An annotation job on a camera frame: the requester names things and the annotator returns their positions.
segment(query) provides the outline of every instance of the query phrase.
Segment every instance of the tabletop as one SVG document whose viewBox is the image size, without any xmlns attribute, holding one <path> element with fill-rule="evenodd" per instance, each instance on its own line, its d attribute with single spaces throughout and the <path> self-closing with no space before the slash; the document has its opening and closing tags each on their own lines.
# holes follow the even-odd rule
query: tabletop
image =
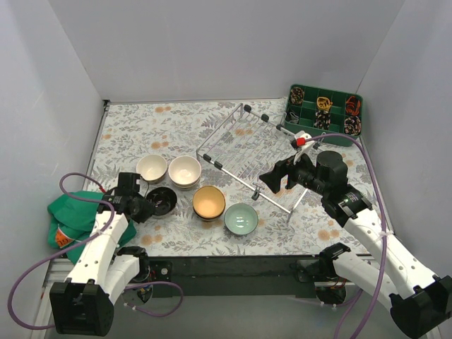
<svg viewBox="0 0 452 339">
<path fill-rule="evenodd" d="M 280 121 L 285 98 L 245 102 L 259 114 Z M 237 106 L 238 102 L 171 102 L 111 105 L 105 119 L 94 156 L 92 177 L 104 187 L 116 186 L 119 172 L 135 172 L 136 163 L 147 154 L 160 154 L 168 164 L 180 155 L 196 157 L 196 148 Z M 352 147 L 321 144 L 321 150 L 339 152 L 347 166 L 350 183 L 374 205 L 376 197 L 364 158 Z M 151 256 L 234 256 L 318 254 L 327 246 L 342 242 L 357 253 L 366 249 L 321 207 L 320 196 L 308 192 L 287 222 L 287 213 L 259 198 L 233 178 L 201 160 L 202 177 L 195 189 L 178 190 L 168 176 L 150 185 L 174 189 L 178 196 L 174 211 L 161 219 L 151 217 L 136 224 L 137 235 L 130 245 L 146 248 Z M 258 227 L 246 236 L 235 236 L 224 226 L 222 217 L 205 222 L 194 214 L 193 195 L 205 185 L 218 187 L 225 195 L 227 207 L 242 202 L 252 205 L 259 216 Z M 96 190 L 93 184 L 88 190 Z M 141 181 L 141 194 L 148 186 Z"/>
</svg>

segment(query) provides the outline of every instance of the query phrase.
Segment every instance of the black bowl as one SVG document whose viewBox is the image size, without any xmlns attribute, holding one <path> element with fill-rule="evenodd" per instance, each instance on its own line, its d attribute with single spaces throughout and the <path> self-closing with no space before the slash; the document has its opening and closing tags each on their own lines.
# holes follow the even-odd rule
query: black bowl
<svg viewBox="0 0 452 339">
<path fill-rule="evenodd" d="M 148 193 L 146 199 L 155 204 L 154 215 L 165 215 L 171 212 L 177 204 L 177 195 L 172 189 L 158 187 Z"/>
</svg>

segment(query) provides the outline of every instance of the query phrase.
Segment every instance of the gray floor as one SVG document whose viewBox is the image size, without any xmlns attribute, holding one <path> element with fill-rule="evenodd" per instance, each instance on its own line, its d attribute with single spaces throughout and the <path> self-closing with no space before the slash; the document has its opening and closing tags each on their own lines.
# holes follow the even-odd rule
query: gray floor
<svg viewBox="0 0 452 339">
<path fill-rule="evenodd" d="M 363 295 L 347 318 L 340 338 L 349 338 L 370 296 Z M 150 301 L 150 308 L 164 311 L 176 299 Z M 331 339 L 344 312 L 300 304 L 287 297 L 187 297 L 175 314 L 156 319 L 130 308 L 121 300 L 116 305 L 114 324 L 106 338 L 306 338 Z M 47 339 L 84 339 L 77 335 L 58 335 L 49 331 Z M 359 338 L 407 338 L 378 304 Z"/>
</svg>

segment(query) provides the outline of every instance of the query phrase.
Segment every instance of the yellow bowl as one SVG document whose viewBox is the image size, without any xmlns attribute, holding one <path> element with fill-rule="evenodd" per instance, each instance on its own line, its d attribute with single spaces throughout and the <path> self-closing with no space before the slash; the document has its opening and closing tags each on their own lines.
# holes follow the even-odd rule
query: yellow bowl
<svg viewBox="0 0 452 339">
<path fill-rule="evenodd" d="M 225 208 L 225 196 L 214 186 L 201 187 L 193 196 L 193 209 L 203 219 L 217 218 Z"/>
</svg>

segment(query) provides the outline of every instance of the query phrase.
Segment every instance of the floral tablecloth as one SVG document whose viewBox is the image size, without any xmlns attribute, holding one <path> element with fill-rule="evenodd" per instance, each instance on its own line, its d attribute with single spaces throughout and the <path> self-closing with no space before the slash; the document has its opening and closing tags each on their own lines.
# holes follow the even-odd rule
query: floral tablecloth
<svg viewBox="0 0 452 339">
<path fill-rule="evenodd" d="M 245 102 L 259 113 L 280 121 L 285 99 Z M 196 156 L 196 148 L 237 106 L 237 102 L 186 102 L 168 104 L 112 105 L 109 108 L 91 175 L 105 187 L 113 187 L 119 172 L 135 172 L 138 160 L 147 154 L 160 154 L 168 164 L 180 155 Z M 323 143 L 322 150 L 342 154 L 349 167 L 350 183 L 375 203 L 375 193 L 362 155 L 358 149 Z M 257 229 L 237 237 L 225 229 L 222 218 L 203 222 L 193 212 L 195 190 L 180 191 L 168 177 L 157 186 L 172 187 L 178 195 L 173 214 L 163 219 L 150 218 L 136 225 L 132 245 L 145 247 L 151 256 L 231 256 L 317 254 L 336 242 L 357 253 L 367 253 L 359 242 L 330 219 L 320 204 L 320 196 L 308 192 L 292 219 L 262 198 L 251 199 L 251 192 L 231 177 L 201 161 L 203 174 L 198 187 L 214 185 L 225 194 L 227 207 L 233 203 L 251 204 L 259 214 Z M 141 182 L 141 193 L 148 188 Z M 88 189 L 96 190 L 90 184 Z"/>
</svg>

